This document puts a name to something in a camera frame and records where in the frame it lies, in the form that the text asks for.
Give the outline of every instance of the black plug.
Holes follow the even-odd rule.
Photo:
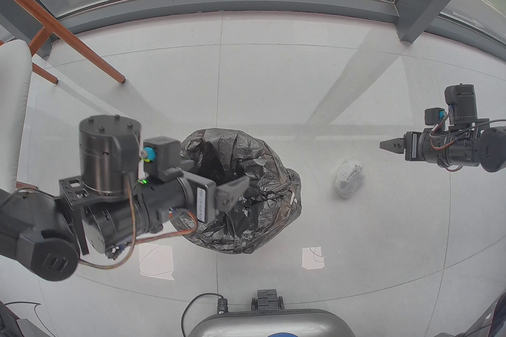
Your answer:
[[[216,313],[218,313],[218,315],[228,313],[228,301],[226,298],[218,298],[218,308]]]

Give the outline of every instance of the white plastic bag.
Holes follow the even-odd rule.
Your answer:
[[[338,169],[335,178],[335,188],[341,198],[349,198],[351,194],[364,181],[364,166],[356,161],[346,158]]]

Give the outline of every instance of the plastic bag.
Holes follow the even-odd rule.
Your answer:
[[[335,178],[335,188],[341,198],[349,198],[362,184],[365,178],[363,165],[356,161],[345,159],[338,169]]]
[[[181,156],[191,159],[191,172],[217,185],[243,175],[250,187],[228,213],[219,213],[210,224],[199,222],[197,232],[185,236],[192,243],[219,252],[250,254],[280,233],[302,212],[300,177],[283,166],[263,140],[228,129],[201,129],[181,144]],[[192,220],[172,221],[178,230]]]

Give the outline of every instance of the crumpled plastic bag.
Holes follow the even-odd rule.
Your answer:
[[[207,249],[230,254],[250,254],[273,239],[302,212],[300,177],[283,166],[263,140],[229,129],[201,129],[181,144],[181,156],[193,160],[192,173],[221,185],[243,175],[250,187],[228,213],[220,212],[210,224],[184,236]],[[177,230],[192,227],[180,216],[172,220]]]
[[[349,198],[365,178],[364,166],[357,160],[346,158],[338,169],[335,188],[341,198]]]

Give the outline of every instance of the tiled floor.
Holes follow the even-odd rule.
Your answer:
[[[80,37],[128,80],[57,43],[45,68],[59,84],[32,77],[20,181],[57,192],[59,178],[79,174],[79,121],[120,113],[144,137],[218,126],[264,139],[300,174],[303,213],[252,255],[159,242],[172,246],[174,280],[143,276],[138,252],[117,270],[81,267],[61,283],[2,260],[13,282],[1,283],[0,299],[44,303],[41,319],[58,337],[180,336],[197,294],[218,290],[244,309],[265,288],[288,307],[332,311],[357,337],[432,337],[465,331],[506,287],[506,171],[450,174],[378,147],[421,130],[424,109],[444,106],[452,84],[475,85],[480,117],[504,118],[506,63],[428,34],[401,43],[389,24],[301,13],[157,18]],[[348,200],[333,191],[343,158],[366,170]],[[315,246],[325,265],[307,270],[302,250]],[[187,329],[215,302],[196,305]],[[16,308],[38,324],[30,310]]]

